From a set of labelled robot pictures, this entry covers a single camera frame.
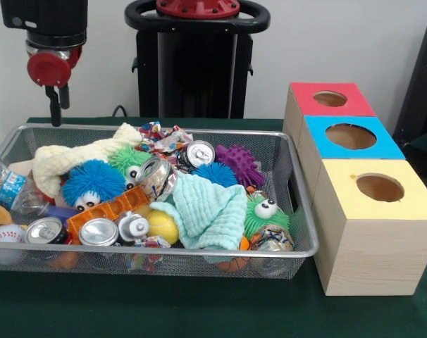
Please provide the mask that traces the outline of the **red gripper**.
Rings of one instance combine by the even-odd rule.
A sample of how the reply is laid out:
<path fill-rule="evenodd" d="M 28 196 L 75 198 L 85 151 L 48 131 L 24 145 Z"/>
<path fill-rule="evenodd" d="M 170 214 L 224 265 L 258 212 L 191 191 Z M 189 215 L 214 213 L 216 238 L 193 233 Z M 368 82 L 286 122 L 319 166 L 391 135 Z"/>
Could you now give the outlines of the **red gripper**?
<path fill-rule="evenodd" d="M 70 95 L 68 81 L 72 69 L 77 65 L 82 47 L 70 50 L 26 48 L 29 56 L 27 73 L 34 83 L 45 87 L 45 94 L 49 98 L 51 124 L 54 127 L 61 126 L 61 108 L 70 108 Z M 58 94 L 53 87 L 58 87 Z"/>

